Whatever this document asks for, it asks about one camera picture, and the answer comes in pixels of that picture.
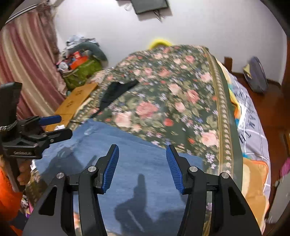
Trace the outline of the person's left hand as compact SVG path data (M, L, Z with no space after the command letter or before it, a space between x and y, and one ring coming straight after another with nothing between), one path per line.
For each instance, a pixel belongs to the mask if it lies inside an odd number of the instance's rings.
M26 185L31 177L31 160L25 160L19 165L20 174L17 178L20 185Z

